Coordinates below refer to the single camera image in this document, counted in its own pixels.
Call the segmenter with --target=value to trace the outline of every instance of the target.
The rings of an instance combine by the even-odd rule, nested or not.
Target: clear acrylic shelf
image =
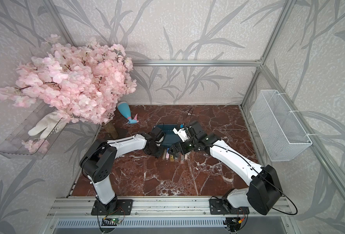
[[[27,142],[29,140],[39,138],[40,134],[35,136],[30,136],[28,131],[35,127],[35,125],[47,114],[55,111],[55,107],[50,107],[48,104],[44,102],[41,103],[28,117],[20,124],[13,133],[10,134],[6,140],[4,140],[0,144],[0,154],[7,157],[7,158],[23,158],[23,159],[42,159],[47,151],[49,151],[50,147],[53,145],[54,141],[58,138],[61,131],[55,131],[54,129],[51,131],[49,136],[45,139],[45,141],[49,142],[49,146],[47,147],[46,152],[41,152],[37,149],[35,152],[30,153],[27,148],[22,145],[22,140]]]

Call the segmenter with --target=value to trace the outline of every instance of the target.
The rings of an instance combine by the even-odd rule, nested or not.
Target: dark blue tray
[[[180,137],[173,132],[174,128],[180,129],[178,124],[159,124],[158,127],[166,134],[161,144],[163,147],[170,148],[171,145],[181,141]]]

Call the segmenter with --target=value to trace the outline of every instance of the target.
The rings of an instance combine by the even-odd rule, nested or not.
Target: marble surface
[[[187,116],[193,107],[193,115]],[[118,111],[114,126],[129,131],[127,136],[149,132],[159,122],[176,124],[198,120],[207,134],[214,132],[233,149],[258,162],[250,137],[237,105],[135,105],[132,116],[138,114],[138,124],[126,124]],[[104,130],[99,138],[108,137]],[[197,196],[224,195],[232,188],[245,188],[245,182],[222,162],[203,152],[191,152],[188,160],[156,159],[142,150],[117,158],[111,174],[111,184],[118,196]],[[72,196],[94,196],[95,191],[82,175]]]

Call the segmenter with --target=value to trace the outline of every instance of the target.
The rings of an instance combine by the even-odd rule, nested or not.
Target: blue spray bottle
[[[118,107],[119,112],[126,119],[128,119],[128,124],[136,124],[136,123],[139,122],[137,120],[137,114],[135,115],[135,117],[133,119],[131,118],[131,110],[129,109],[129,106],[128,106],[127,102],[121,101],[120,103],[118,103],[117,107]]]

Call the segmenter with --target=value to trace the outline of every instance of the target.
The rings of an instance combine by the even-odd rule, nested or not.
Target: wall
[[[297,1],[266,66],[345,172],[345,1]],[[288,162],[270,162],[249,114],[260,76],[244,109],[267,163],[296,203],[302,233],[345,233],[345,202],[308,148]]]
[[[58,34],[40,1],[0,0],[0,88],[15,86],[20,62],[49,51],[43,38]],[[39,105],[13,107],[0,101],[0,143]],[[8,159],[0,155],[0,233],[37,233],[56,197],[66,196],[78,172],[82,153],[96,126],[68,125],[42,160]]]
[[[54,3],[78,45],[95,36],[102,44],[122,44],[133,59],[255,60],[266,47],[284,0]],[[239,104],[254,71],[252,67],[138,67],[132,72],[138,88],[123,100],[130,104]]]

